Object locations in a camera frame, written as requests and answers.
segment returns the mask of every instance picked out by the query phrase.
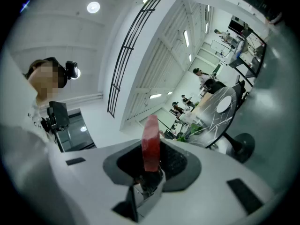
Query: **black table base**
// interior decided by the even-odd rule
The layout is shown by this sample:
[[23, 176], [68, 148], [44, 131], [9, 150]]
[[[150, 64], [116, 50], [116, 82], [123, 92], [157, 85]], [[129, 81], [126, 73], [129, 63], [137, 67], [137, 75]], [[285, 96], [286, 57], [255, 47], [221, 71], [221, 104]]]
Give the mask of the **black table base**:
[[227, 133], [224, 137], [231, 143], [232, 147], [227, 148], [226, 154], [241, 163], [246, 162], [252, 155], [255, 148], [255, 140], [248, 133], [242, 133], [231, 138]]

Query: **round table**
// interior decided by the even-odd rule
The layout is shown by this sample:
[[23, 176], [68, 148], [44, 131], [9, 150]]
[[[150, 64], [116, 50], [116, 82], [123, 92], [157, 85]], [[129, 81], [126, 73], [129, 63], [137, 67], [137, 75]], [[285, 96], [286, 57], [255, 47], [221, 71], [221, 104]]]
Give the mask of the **round table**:
[[[190, 127], [183, 135], [188, 143], [203, 148], [210, 148], [221, 136], [224, 136], [232, 145], [232, 147], [227, 149], [227, 155], [240, 162], [245, 162], [251, 156], [255, 142], [249, 134], [240, 134], [233, 139], [226, 133], [237, 110], [236, 93], [239, 89], [239, 85], [234, 88], [221, 88], [202, 106], [193, 110], [193, 114], [196, 115], [196, 120], [198, 121], [196, 125], [201, 126], [202, 129], [191, 134], [192, 128]], [[219, 102], [227, 96], [232, 98], [230, 106], [224, 112], [218, 113], [217, 106]]]

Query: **black metal railing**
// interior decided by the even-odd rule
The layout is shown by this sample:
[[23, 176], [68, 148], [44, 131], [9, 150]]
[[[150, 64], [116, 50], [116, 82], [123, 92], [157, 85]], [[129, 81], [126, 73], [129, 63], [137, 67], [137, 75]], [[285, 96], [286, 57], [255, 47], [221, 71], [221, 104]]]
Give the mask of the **black metal railing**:
[[110, 113], [113, 117], [116, 110], [116, 104], [120, 93], [122, 79], [131, 52], [134, 49], [136, 40], [139, 37], [145, 23], [147, 22], [151, 13], [155, 11], [155, 8], [160, 1], [161, 0], [148, 0], [144, 4], [138, 15], [135, 17], [135, 20], [133, 21], [124, 39], [114, 68], [107, 105], [107, 112]]

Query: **red block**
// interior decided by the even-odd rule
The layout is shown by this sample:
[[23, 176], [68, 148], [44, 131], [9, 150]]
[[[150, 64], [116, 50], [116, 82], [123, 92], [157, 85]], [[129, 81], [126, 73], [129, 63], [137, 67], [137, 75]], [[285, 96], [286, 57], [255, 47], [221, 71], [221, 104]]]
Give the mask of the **red block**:
[[150, 115], [142, 134], [142, 157], [145, 171], [157, 172], [160, 160], [158, 117]]

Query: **ceiling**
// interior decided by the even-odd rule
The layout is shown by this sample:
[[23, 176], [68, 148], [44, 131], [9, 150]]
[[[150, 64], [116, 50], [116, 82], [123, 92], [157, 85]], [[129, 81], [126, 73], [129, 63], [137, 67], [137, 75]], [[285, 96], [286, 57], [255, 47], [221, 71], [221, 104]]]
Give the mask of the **ceiling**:
[[[206, 5], [190, 0], [178, 0], [174, 6], [176, 12], [168, 21], [164, 32], [156, 41], [149, 62], [135, 89], [130, 109], [125, 121], [143, 117], [143, 113], [164, 104], [184, 73], [188, 70], [195, 55], [205, 39]], [[183, 36], [187, 30], [190, 46], [187, 47]], [[150, 95], [162, 93], [162, 96], [150, 99]]]
[[[101, 6], [95, 14], [87, 11], [92, 1]], [[47, 57], [56, 57], [63, 66], [67, 60], [78, 63], [81, 77], [67, 83], [58, 101], [97, 93], [101, 90], [98, 87], [101, 57], [122, 2], [31, 0], [12, 29], [7, 46], [23, 73], [34, 60]]]

